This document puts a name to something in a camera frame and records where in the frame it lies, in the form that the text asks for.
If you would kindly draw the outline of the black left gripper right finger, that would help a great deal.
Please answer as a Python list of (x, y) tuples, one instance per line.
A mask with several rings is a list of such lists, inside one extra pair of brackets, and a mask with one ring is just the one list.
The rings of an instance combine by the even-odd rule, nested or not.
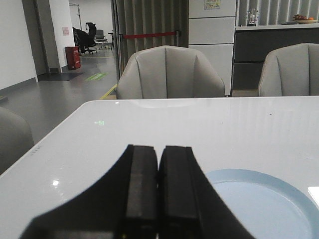
[(191, 147), (167, 146), (159, 165), (161, 239), (251, 239), (198, 165)]

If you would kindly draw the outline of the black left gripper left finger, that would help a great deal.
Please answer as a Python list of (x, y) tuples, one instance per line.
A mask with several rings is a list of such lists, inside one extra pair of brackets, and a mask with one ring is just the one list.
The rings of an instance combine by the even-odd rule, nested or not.
[(157, 156), (128, 145), (115, 164), (73, 199), (35, 217), (22, 239), (155, 239)]

